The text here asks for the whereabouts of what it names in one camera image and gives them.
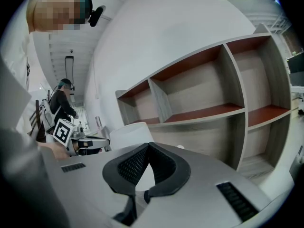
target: wooden shelf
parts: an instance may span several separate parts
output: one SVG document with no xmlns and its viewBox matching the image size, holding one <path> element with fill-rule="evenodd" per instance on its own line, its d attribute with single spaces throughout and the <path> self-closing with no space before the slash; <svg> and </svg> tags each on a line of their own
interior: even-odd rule
<svg viewBox="0 0 304 228">
<path fill-rule="evenodd" d="M 121 92 L 120 94 L 116 94 L 116 98 L 121 99 L 121 98 L 133 97 L 147 89 L 149 89 L 148 80 L 144 80 L 141 83 L 133 86 L 131 89 L 128 89 L 126 91 L 120 91 Z"/>
<path fill-rule="evenodd" d="M 133 88 L 135 90 L 125 92 L 123 95 L 121 95 L 121 91 L 116 92 L 124 125 L 144 121 L 146 121 L 147 124 L 159 122 L 151 90 L 149 88 L 145 89 L 145 84 L 139 85 L 138 88 Z"/>
<path fill-rule="evenodd" d="M 160 123 L 160 119 L 158 117 L 155 118 L 149 118 L 149 119 L 142 119 L 142 120 L 137 120 L 133 123 L 130 124 L 136 124 L 136 123 L 147 123 L 149 124 L 159 124 Z"/>
<path fill-rule="evenodd" d="M 162 70 L 161 72 L 155 74 L 151 78 L 159 81 L 165 81 L 187 70 L 214 61 L 219 56 L 221 47 L 221 45 L 212 47 L 197 54 L 194 54 L 190 57 L 187 57 L 182 61 L 179 61 L 173 64 L 172 66 Z"/>
<path fill-rule="evenodd" d="M 268 105 L 251 111 L 248 113 L 248 130 L 262 127 L 288 114 L 290 114 L 290 110 L 275 105 Z"/>
<path fill-rule="evenodd" d="M 257 178 L 259 176 L 270 173 L 274 167 L 269 164 L 267 157 L 264 154 L 244 158 L 239 173 L 248 178 Z"/>
<path fill-rule="evenodd" d="M 182 145 L 186 150 L 212 156 L 233 168 L 234 140 L 241 135 L 233 126 L 234 118 L 239 115 L 211 122 L 149 128 L 157 143 Z"/>
<path fill-rule="evenodd" d="M 210 155 L 247 178 L 267 176 L 285 146 L 289 76 L 264 24 L 253 35 L 183 55 L 115 93 L 124 125 L 145 122 L 154 141 Z"/>
<path fill-rule="evenodd" d="M 218 105 L 192 112 L 180 113 L 171 116 L 164 123 L 152 124 L 151 127 L 201 123 L 228 117 L 245 112 L 245 109 L 233 103 Z"/>
<path fill-rule="evenodd" d="M 261 183 L 263 183 L 263 181 L 265 181 L 270 175 L 271 173 L 274 171 L 275 169 L 273 169 L 272 171 L 266 172 L 264 174 L 260 174 L 256 177 L 252 177 L 250 178 L 251 182 L 253 182 L 254 184 L 256 184 L 257 186 L 259 186 Z"/>
</svg>

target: vent grille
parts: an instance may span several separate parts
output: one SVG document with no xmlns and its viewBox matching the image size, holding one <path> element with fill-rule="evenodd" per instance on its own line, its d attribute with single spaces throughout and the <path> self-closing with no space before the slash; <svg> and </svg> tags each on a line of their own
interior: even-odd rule
<svg viewBox="0 0 304 228">
<path fill-rule="evenodd" d="M 84 167 L 86 167 L 86 165 L 84 165 L 83 163 L 77 163 L 77 164 L 73 164 L 73 165 L 62 166 L 61 169 L 65 173 L 65 172 L 69 172 L 69 171 L 75 171 L 75 170 L 78 170 L 78 169 L 84 168 Z"/>
<path fill-rule="evenodd" d="M 258 213 L 258 211 L 230 182 L 219 184 L 217 185 L 217 188 L 243 222 L 254 217 Z"/>
</svg>

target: sleeve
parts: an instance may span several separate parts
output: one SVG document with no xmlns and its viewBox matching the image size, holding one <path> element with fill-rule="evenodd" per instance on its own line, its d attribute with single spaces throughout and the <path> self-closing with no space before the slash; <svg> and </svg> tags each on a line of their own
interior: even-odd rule
<svg viewBox="0 0 304 228">
<path fill-rule="evenodd" d="M 70 103 L 67 101 L 67 97 L 64 93 L 59 94 L 57 99 L 66 114 L 76 116 L 76 111 L 74 111 L 74 109 L 70 106 Z"/>
</svg>

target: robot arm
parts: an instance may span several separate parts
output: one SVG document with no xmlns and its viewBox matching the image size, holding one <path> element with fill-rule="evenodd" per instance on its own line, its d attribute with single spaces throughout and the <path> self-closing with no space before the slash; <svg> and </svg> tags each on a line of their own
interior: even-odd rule
<svg viewBox="0 0 304 228">
<path fill-rule="evenodd" d="M 110 145 L 110 140 L 94 136 L 85 136 L 78 132 L 77 126 L 66 119 L 59 119 L 54 133 L 54 139 L 63 144 L 70 156 L 90 155 L 99 153 L 102 148 Z M 73 143 L 77 142 L 79 149 L 75 151 Z"/>
</svg>

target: man in black jacket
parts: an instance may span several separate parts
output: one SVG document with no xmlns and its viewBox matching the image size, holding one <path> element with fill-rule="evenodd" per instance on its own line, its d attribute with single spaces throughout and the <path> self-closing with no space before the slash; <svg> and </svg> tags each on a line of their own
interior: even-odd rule
<svg viewBox="0 0 304 228">
<path fill-rule="evenodd" d="M 60 118 L 67 119 L 71 121 L 71 118 L 68 116 L 73 116 L 75 119 L 78 119 L 76 111 L 70 106 L 70 103 L 67 101 L 67 98 L 70 97 L 72 83 L 67 78 L 64 78 L 60 81 L 58 85 L 58 90 L 53 94 L 50 102 L 50 109 L 52 114 L 55 114 L 59 107 L 61 107 L 55 116 L 55 124 L 57 124 Z"/>
</svg>

